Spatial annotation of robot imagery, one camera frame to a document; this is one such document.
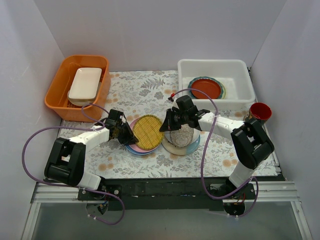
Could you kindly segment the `olive green plate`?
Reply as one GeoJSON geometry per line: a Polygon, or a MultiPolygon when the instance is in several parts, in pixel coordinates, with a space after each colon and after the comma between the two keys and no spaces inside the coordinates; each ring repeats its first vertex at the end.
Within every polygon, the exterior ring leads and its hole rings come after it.
{"type": "Polygon", "coordinates": [[[132,131],[138,139],[136,145],[143,150],[152,150],[161,144],[164,133],[160,132],[162,120],[155,115],[140,117],[133,125],[132,131]]]}

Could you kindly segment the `cream and green plate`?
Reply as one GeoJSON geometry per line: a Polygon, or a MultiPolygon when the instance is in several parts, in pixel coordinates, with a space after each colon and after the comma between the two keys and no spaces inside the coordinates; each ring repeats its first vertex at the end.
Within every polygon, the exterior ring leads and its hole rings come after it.
{"type": "Polygon", "coordinates": [[[223,90],[223,94],[221,96],[221,99],[225,99],[226,95],[227,95],[227,90],[226,90],[226,87],[223,83],[221,85],[222,85],[222,90],[223,90]]]}

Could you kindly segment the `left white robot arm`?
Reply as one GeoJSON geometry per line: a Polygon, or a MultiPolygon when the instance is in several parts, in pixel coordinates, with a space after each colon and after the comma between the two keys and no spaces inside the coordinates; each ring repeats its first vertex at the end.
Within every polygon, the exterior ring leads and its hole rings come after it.
{"type": "Polygon", "coordinates": [[[71,138],[59,137],[54,141],[44,176],[72,187],[89,189],[95,200],[106,196],[106,187],[101,184],[102,177],[85,171],[86,153],[117,139],[122,145],[139,142],[128,124],[123,112],[111,109],[108,117],[96,122],[89,130],[71,138]]]}

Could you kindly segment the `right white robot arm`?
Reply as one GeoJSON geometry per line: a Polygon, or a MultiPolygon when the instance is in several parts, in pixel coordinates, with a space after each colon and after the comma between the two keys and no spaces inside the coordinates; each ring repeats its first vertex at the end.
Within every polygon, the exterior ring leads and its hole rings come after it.
{"type": "Polygon", "coordinates": [[[262,124],[254,118],[248,121],[232,120],[219,116],[217,112],[198,109],[188,95],[177,98],[174,103],[175,105],[166,111],[160,132],[173,132],[180,130],[183,125],[188,125],[193,129],[231,140],[238,163],[213,198],[239,198],[245,192],[244,186],[251,181],[256,168],[275,150],[262,124]]]}

